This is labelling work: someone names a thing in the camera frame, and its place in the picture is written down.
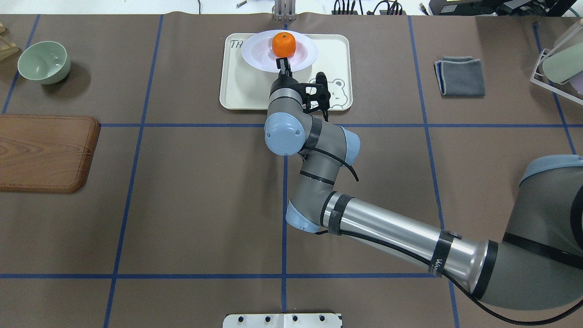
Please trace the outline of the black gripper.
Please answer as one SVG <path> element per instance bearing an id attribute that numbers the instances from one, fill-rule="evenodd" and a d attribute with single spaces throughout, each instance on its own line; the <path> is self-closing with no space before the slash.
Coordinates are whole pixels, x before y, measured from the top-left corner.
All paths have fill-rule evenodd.
<path id="1" fill-rule="evenodd" d="M 298 95 L 305 96 L 305 88 L 302 87 L 300 82 L 292 77 L 293 73 L 289 63 L 289 58 L 277 58 L 276 65 L 280 72 L 277 79 L 271 84 L 269 95 L 273 95 L 275 91 L 279 89 L 289 88 L 296 91 Z"/>

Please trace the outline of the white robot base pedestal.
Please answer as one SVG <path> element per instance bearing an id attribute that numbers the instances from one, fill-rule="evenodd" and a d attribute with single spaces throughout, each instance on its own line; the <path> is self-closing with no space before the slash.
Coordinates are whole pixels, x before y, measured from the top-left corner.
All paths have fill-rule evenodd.
<path id="1" fill-rule="evenodd" d="M 231 314 L 223 328 L 343 328 L 341 314 L 336 313 L 259 313 Z"/>

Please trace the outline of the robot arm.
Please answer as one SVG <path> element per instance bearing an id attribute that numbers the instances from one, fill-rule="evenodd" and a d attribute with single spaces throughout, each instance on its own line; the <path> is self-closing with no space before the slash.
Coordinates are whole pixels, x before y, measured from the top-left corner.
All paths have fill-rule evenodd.
<path id="1" fill-rule="evenodd" d="M 504 322 L 545 325 L 582 307 L 582 158 L 549 155 L 525 170 L 501 242 L 472 241 L 335 191 L 341 167 L 357 176 L 358 135 L 328 121 L 325 73 L 293 78 L 276 59 L 264 125 L 276 155 L 303 164 L 286 222 L 304 232 L 349 236 L 410 258 L 445 277 L 474 304 Z"/>

